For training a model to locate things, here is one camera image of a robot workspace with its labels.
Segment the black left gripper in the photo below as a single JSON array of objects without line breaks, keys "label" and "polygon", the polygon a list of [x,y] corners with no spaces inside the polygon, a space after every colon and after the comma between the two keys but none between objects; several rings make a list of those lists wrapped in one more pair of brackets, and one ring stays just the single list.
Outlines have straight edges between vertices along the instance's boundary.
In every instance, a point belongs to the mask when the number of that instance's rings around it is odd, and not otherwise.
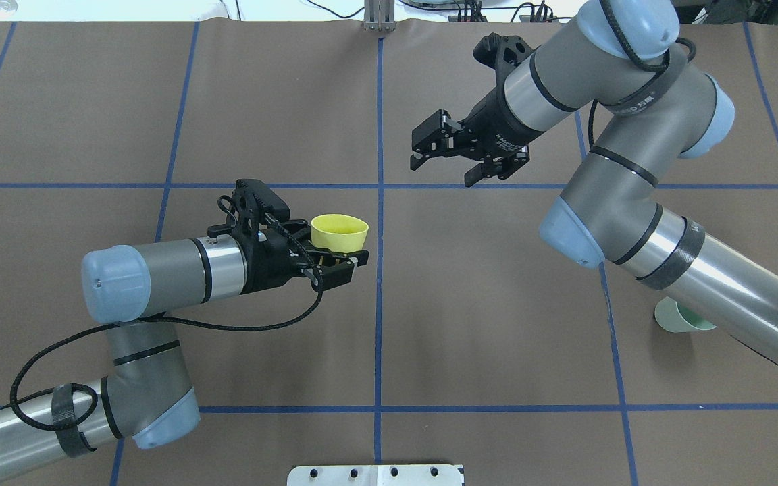
[{"label": "black left gripper", "polygon": [[[312,259],[314,267],[294,240],[306,247],[306,255]],[[302,277],[305,269],[309,269],[307,274],[314,290],[318,289],[317,275],[322,279],[322,289],[331,290],[348,284],[355,268],[364,267],[369,261],[367,250],[343,253],[313,246],[311,226],[305,219],[278,222],[274,229],[259,231],[252,227],[244,237],[247,262],[244,294],[283,286],[294,277]]]}]

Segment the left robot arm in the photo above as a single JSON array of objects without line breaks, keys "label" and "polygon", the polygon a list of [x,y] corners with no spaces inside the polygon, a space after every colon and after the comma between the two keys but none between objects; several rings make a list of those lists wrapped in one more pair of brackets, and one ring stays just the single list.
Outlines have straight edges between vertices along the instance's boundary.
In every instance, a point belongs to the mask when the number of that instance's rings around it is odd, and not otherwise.
[{"label": "left robot arm", "polygon": [[352,279],[367,264],[362,242],[315,246],[304,219],[240,223],[229,217],[207,236],[90,252],[84,299],[106,335],[114,370],[87,385],[64,383],[0,408],[0,482],[132,437],[167,445],[197,427],[197,393],[170,311],[283,286],[305,277],[315,290]]}]

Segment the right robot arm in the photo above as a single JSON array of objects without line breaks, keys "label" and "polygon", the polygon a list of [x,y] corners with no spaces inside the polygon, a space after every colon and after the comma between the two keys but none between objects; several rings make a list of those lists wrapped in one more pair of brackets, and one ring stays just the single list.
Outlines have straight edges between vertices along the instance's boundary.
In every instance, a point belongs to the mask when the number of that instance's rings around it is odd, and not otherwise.
[{"label": "right robot arm", "polygon": [[692,64],[667,1],[588,1],[538,47],[489,34],[473,58],[495,87],[462,120],[433,113],[411,133],[410,167],[434,157],[475,161],[470,187],[506,179],[535,138],[596,103],[611,120],[540,225],[540,237],[582,267],[610,261],[666,298],[665,329],[692,318],[725,330],[778,366],[778,276],[652,199],[672,162],[707,154],[735,119],[719,83]]}]

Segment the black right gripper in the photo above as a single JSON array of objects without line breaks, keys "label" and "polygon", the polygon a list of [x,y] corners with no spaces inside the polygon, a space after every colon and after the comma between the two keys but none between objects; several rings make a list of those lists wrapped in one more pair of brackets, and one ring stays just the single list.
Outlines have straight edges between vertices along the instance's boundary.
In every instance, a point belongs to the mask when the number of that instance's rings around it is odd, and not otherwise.
[{"label": "black right gripper", "polygon": [[461,122],[438,109],[411,132],[410,169],[432,157],[461,156],[479,161],[464,174],[467,188],[482,179],[505,180],[530,161],[531,130],[519,123],[505,99],[489,92]]}]

